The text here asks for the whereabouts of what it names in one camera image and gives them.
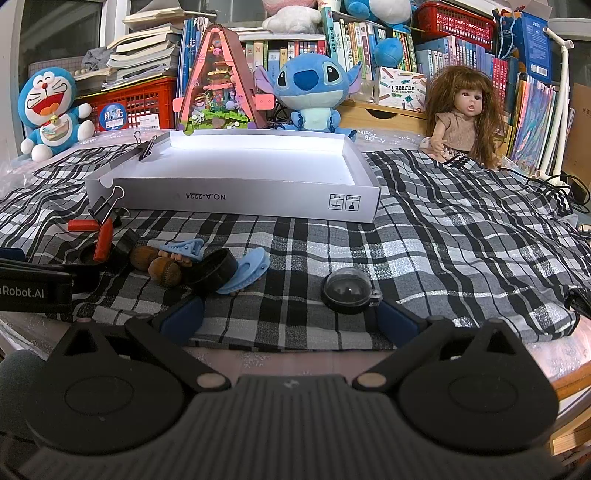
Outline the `brown walnut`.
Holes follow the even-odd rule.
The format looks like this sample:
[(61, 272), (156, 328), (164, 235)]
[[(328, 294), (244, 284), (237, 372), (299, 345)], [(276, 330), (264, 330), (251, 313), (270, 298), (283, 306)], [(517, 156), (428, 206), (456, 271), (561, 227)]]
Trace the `brown walnut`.
[(157, 257), (156, 248), (148, 245), (136, 246), (130, 252), (130, 263), (136, 270), (146, 272)]
[(150, 278), (163, 288), (174, 287), (181, 280), (181, 268), (177, 262), (168, 258), (155, 258), (148, 267)]

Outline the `red plastic peg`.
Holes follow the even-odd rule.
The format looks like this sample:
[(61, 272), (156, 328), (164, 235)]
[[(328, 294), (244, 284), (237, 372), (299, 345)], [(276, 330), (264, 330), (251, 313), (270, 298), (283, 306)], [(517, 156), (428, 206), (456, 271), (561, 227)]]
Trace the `red plastic peg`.
[(105, 262), (110, 253), (111, 242), (113, 238), (113, 222), (108, 218), (98, 231), (97, 242), (93, 253), (93, 261), (97, 263)]
[(97, 232), (100, 228), (95, 220), (70, 220), (67, 224), (69, 232)]

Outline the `clear dome black capsule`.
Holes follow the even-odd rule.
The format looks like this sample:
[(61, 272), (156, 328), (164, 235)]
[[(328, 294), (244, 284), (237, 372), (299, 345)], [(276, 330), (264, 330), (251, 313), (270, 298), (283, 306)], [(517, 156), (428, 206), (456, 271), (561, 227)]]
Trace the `clear dome black capsule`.
[(322, 303), (339, 314), (355, 315), (379, 305), (383, 293), (360, 269), (335, 270), (322, 280)]

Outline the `black round cap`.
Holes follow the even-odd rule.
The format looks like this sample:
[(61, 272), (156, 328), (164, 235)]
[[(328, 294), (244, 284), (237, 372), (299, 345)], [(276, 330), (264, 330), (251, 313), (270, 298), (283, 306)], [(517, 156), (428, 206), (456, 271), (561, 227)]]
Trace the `black round cap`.
[(228, 248), (221, 248), (191, 267), (187, 285), (199, 295), (214, 294), (231, 280), (236, 271), (238, 260)]

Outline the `black binder clip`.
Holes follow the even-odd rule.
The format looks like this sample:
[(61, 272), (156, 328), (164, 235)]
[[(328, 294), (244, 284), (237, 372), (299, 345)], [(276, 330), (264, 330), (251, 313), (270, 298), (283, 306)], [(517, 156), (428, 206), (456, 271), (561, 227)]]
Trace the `black binder clip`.
[(114, 186), (107, 197), (99, 196), (88, 209), (90, 216), (102, 226), (114, 212), (119, 201), (125, 197), (125, 190), (121, 186)]

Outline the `light blue plastic clip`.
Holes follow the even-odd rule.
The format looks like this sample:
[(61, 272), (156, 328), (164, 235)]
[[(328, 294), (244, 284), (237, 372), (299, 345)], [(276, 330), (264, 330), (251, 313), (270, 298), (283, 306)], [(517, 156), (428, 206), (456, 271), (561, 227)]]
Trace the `light blue plastic clip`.
[(173, 242), (162, 244), (158, 250), (169, 254), (171, 257), (180, 258), (181, 260), (188, 259), (190, 261), (200, 261), (204, 258), (204, 240), (194, 238), (182, 242)]

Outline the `black clip on box edge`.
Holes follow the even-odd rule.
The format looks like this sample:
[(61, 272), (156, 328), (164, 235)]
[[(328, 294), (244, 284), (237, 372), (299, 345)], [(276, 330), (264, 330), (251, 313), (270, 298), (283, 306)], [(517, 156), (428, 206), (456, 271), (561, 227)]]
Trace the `black clip on box edge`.
[(158, 139), (158, 136), (151, 135), (149, 138), (143, 140), (142, 133), (139, 130), (135, 130), (133, 132), (133, 138), (135, 141), (134, 152), (137, 156), (137, 160), (142, 161), (151, 154), (151, 150)]

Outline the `white cardboard box tray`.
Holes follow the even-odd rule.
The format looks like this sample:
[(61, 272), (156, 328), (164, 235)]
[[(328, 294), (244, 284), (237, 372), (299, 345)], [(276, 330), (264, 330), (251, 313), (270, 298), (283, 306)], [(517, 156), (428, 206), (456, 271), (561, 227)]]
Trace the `white cardboard box tray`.
[(381, 196), (348, 137), (283, 129), (168, 131), (84, 182), (90, 202), (122, 188), (129, 209), (355, 223), (374, 221)]

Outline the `Doraemon plush toy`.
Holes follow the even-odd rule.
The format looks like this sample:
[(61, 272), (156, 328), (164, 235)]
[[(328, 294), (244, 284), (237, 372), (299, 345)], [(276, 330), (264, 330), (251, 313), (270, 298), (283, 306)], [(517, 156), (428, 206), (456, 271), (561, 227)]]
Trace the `Doraemon plush toy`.
[(77, 96), (73, 76), (59, 67), (44, 68), (25, 83), (18, 98), (18, 113), (31, 129), (20, 150), (42, 162), (94, 135), (88, 103), (74, 106)]

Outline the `red plastic crate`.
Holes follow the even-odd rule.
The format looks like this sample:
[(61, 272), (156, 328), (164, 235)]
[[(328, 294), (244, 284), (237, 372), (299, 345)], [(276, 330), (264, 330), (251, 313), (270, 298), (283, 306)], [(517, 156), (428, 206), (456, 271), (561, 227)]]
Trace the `red plastic crate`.
[(97, 132), (135, 129), (173, 129), (175, 114), (172, 101), (176, 80), (160, 76), (101, 93), (79, 97), (74, 104), (88, 103), (89, 118)]

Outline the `brown haired baby doll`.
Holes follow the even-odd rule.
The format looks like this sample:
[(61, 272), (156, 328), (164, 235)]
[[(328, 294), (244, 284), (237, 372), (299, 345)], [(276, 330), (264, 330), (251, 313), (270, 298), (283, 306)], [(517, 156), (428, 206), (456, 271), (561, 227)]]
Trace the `brown haired baby doll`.
[(419, 150), (449, 163), (468, 157), (498, 169), (496, 139), (503, 131), (493, 83), (484, 73), (457, 65), (439, 72), (429, 85), (426, 134)]

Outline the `wooden drawer box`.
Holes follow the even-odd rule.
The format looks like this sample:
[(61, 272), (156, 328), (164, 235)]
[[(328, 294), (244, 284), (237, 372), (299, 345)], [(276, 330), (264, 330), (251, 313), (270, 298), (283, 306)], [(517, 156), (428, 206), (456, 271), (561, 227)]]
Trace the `wooden drawer box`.
[(425, 113), (367, 102), (347, 100), (338, 107), (342, 128), (356, 130), (397, 130), (424, 134)]

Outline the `white label printer box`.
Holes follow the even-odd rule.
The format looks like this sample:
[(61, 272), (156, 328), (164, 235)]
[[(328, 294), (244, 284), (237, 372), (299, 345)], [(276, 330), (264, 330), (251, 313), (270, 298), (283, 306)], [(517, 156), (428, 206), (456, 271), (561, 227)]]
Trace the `white label printer box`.
[(380, 67), (375, 83), (375, 101), (381, 106), (424, 112), (427, 86), (427, 77), (423, 74)]

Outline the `pink triangular miniature house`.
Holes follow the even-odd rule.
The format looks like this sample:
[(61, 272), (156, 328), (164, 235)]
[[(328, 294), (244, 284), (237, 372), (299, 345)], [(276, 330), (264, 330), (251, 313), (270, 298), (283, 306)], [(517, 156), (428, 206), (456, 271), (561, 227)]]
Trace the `pink triangular miniature house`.
[(256, 108), (256, 85), (238, 34), (218, 24), (204, 31), (177, 112), (176, 129), (264, 129)]

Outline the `stack of paper books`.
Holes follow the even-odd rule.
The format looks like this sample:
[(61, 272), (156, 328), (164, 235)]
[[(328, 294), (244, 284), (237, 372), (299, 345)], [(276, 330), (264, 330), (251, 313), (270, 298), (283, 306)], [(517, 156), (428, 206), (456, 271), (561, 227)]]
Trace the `stack of paper books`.
[(201, 34), (216, 17), (212, 11), (150, 3), (124, 17), (127, 34), (85, 54), (74, 72), (76, 84), (89, 95), (156, 77), (185, 75)]

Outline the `row of upright books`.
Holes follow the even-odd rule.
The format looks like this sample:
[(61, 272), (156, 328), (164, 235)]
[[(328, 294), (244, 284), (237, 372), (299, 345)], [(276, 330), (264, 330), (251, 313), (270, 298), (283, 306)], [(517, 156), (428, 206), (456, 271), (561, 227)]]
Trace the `row of upright books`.
[[(396, 32), (403, 42), (403, 59), (397, 68), (423, 74), (427, 77), (427, 92), (433, 78), (450, 66), (463, 65), (484, 73), (490, 78), (497, 93), (502, 113), (503, 131), (496, 146), (524, 173), (536, 174), (548, 146), (554, 108), (558, 99), (561, 75), (561, 52), (550, 39), (552, 73), (551, 82), (534, 79), (522, 70), (517, 58), (502, 60), (497, 57), (497, 24), (493, 50), (446, 36), (424, 40), (415, 25), (415, 11), (408, 22), (408, 32)], [(322, 24), (315, 34), (273, 33), (262, 29), (259, 38), (242, 40), (242, 51), (252, 71), (263, 66), (273, 76), (294, 57), (317, 53), (337, 60), (345, 70), (362, 63), (361, 82), (369, 88), (370, 100), (375, 101), (375, 83), (378, 69), (373, 61), (376, 35), (386, 37), (386, 31), (370, 21), (358, 20), (346, 11), (334, 10), (321, 3), (318, 11)]]

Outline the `Stitch plush toy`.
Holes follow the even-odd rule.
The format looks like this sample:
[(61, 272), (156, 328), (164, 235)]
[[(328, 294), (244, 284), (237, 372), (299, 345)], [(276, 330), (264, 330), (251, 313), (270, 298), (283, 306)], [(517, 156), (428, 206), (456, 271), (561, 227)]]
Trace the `Stitch plush toy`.
[(356, 130), (342, 128), (337, 107), (361, 87), (362, 63), (345, 70), (329, 56), (308, 53), (294, 57), (276, 76), (257, 66), (254, 83), (290, 109), (290, 123), (280, 129), (337, 133), (356, 140)]

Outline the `red plastic basket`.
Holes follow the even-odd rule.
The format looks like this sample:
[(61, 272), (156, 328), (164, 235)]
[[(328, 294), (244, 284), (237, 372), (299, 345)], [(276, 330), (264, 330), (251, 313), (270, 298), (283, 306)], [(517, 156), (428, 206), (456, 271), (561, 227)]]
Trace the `red plastic basket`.
[(496, 24), (482, 15), (451, 4), (428, 1), (417, 8), (414, 20), (424, 40), (456, 36), (487, 51), (493, 50)]

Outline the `blue cardboard box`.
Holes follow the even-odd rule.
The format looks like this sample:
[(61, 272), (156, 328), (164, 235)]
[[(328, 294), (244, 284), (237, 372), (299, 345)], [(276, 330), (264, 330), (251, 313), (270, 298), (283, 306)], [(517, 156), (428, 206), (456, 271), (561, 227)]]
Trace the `blue cardboard box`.
[(514, 11), (495, 9), (493, 17), (497, 24), (497, 57), (507, 60), (514, 56), (524, 72), (536, 80), (550, 83), (550, 38), (544, 32), (548, 22), (527, 13), (524, 7)]

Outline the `blue penguin plush toy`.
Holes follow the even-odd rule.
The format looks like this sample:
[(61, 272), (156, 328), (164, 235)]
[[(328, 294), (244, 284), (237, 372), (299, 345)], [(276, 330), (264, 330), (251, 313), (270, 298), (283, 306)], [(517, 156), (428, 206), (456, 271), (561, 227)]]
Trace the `blue penguin plush toy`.
[(403, 59), (403, 42), (396, 32), (407, 33), (412, 16), (410, 0), (345, 0), (349, 15), (358, 20), (370, 21), (386, 31), (386, 37), (376, 35), (373, 61), (377, 68), (397, 68)]

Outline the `pink bunny plush toy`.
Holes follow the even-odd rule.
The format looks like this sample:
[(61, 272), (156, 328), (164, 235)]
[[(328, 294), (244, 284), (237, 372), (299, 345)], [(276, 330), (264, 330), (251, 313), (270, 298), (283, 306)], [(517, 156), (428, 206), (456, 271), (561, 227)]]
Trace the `pink bunny plush toy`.
[(273, 33), (318, 33), (322, 14), (317, 0), (263, 0), (263, 29)]

